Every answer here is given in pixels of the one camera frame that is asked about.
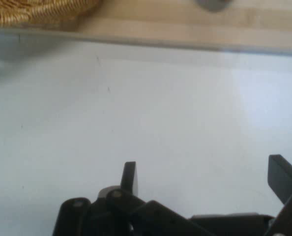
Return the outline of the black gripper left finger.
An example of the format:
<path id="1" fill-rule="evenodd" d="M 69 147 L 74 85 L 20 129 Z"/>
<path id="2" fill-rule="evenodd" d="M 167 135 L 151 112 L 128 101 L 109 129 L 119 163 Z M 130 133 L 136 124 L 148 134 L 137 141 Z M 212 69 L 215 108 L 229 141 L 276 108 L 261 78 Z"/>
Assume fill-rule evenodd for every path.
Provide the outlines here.
<path id="1" fill-rule="evenodd" d="M 60 206 L 55 236 L 208 236 L 210 232 L 156 201 L 138 196 L 136 162 L 124 164 L 120 185 L 95 202 L 79 197 Z"/>

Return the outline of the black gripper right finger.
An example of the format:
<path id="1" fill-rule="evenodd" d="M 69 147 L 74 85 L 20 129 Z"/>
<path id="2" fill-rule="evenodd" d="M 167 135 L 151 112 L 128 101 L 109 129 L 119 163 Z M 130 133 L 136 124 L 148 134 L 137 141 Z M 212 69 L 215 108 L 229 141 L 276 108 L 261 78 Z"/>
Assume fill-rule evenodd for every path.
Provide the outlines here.
<path id="1" fill-rule="evenodd" d="M 281 155 L 268 158 L 269 187 L 284 205 L 266 232 L 267 236 L 292 236 L 292 165 Z"/>

